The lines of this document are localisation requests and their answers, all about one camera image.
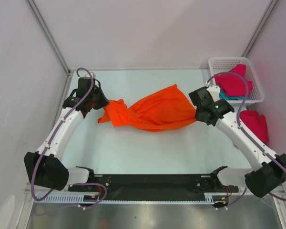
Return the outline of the orange t shirt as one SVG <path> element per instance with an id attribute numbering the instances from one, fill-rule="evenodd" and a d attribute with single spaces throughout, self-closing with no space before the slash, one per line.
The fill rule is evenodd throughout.
<path id="1" fill-rule="evenodd" d="M 148 95 L 132 106 L 123 99 L 110 100 L 99 124 L 131 126 L 148 132 L 178 130 L 196 122 L 196 109 L 176 84 Z"/>

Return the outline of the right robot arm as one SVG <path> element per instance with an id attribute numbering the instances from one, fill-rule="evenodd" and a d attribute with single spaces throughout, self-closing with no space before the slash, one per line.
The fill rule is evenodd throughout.
<path id="1" fill-rule="evenodd" d="M 250 169 L 220 169 L 210 179 L 213 190 L 222 191 L 229 185 L 241 186 L 262 198 L 286 181 L 286 154 L 278 155 L 261 142 L 240 121 L 234 108 L 226 100 L 215 101 L 208 87 L 189 93 L 189 97 L 196 106 L 196 120 L 215 126 L 224 133 L 251 166 Z"/>

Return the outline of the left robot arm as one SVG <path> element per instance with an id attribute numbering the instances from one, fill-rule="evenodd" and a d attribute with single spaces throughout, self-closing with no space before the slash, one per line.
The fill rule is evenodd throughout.
<path id="1" fill-rule="evenodd" d="M 84 190 L 92 190 L 96 179 L 86 167 L 66 167 L 62 157 L 77 127 L 92 110 L 98 110 L 109 101 L 100 81 L 89 77 L 78 79 L 78 86 L 65 99 L 57 123 L 42 145 L 24 157 L 27 175 L 32 186 L 63 190 L 67 185 L 79 184 Z"/>

